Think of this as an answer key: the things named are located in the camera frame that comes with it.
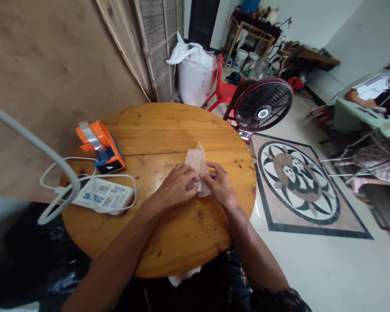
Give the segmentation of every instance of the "phone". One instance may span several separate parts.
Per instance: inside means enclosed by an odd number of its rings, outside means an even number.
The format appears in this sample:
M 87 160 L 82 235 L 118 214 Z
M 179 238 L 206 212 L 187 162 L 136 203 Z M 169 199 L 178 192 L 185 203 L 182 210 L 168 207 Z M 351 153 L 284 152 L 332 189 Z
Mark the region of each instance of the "phone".
M 385 113 L 387 112 L 387 109 L 381 106 L 373 107 L 372 110 L 379 112 L 379 113 Z

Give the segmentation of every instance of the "decorative floor pattern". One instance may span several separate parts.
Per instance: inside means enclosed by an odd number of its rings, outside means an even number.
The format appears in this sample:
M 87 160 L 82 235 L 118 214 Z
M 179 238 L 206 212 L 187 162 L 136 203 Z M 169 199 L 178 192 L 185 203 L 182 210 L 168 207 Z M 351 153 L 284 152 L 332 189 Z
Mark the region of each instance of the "decorative floor pattern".
M 252 142 L 270 231 L 372 239 L 311 146 L 259 133 Z

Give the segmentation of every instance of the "person's right hand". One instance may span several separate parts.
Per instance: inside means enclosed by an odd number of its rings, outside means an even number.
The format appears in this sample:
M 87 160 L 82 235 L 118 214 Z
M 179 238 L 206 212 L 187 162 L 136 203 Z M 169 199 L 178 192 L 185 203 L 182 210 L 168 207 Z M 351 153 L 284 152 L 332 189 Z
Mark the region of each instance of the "person's right hand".
M 237 198 L 233 187 L 231 186 L 230 176 L 220 164 L 214 162 L 207 162 L 207 166 L 214 168 L 208 174 L 201 173 L 199 176 L 206 185 L 209 186 L 212 193 L 217 198 L 218 202 L 226 207 L 231 208 L 238 205 Z

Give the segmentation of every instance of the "tape roll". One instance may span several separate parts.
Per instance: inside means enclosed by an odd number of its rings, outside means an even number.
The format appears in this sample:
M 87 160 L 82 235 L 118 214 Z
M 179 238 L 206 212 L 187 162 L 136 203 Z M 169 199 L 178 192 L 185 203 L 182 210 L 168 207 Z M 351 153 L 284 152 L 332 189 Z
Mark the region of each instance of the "tape roll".
M 90 124 L 87 121 L 81 121 L 79 123 L 79 127 L 82 130 L 82 133 L 87 138 L 88 143 L 90 143 L 96 151 L 104 152 L 107 150 L 106 147 L 100 142 L 100 140 L 94 134 L 94 132 L 90 127 Z

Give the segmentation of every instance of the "woven screen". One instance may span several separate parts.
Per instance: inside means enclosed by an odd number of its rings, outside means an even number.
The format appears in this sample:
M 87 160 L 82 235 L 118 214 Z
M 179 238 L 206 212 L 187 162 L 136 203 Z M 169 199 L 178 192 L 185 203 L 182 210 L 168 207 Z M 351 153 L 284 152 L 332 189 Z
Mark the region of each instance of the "woven screen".
M 178 71 L 166 63 L 183 36 L 183 0 L 134 0 L 143 52 L 158 102 L 169 102 L 178 87 Z

